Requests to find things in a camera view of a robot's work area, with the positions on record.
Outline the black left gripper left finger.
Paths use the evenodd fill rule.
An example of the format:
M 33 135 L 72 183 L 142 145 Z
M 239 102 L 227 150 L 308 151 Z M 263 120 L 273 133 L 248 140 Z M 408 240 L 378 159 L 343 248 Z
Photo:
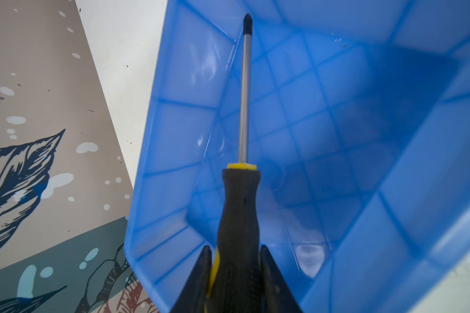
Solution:
M 203 313 L 210 285 L 212 254 L 204 246 L 171 313 Z

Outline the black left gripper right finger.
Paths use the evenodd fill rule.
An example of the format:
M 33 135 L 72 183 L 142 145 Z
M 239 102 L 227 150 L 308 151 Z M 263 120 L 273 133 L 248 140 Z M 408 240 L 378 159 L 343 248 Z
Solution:
M 265 245 L 261 246 L 260 261 L 264 290 L 262 311 L 267 313 L 302 313 L 281 271 Z

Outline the black yellow handled screwdriver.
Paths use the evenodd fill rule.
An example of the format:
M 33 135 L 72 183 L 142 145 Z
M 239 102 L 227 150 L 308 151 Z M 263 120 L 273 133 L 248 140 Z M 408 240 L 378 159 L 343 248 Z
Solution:
M 263 283 L 256 197 L 261 172 L 248 162 L 253 19 L 244 17 L 238 161 L 222 171 L 225 203 L 205 312 L 261 312 Z

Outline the blue plastic bin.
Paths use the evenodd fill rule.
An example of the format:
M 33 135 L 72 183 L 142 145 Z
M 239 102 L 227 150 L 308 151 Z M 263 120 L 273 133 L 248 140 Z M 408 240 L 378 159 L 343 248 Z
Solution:
M 304 312 L 406 312 L 470 251 L 470 1 L 169 1 L 125 255 L 169 312 L 215 246 L 253 26 L 260 241 Z

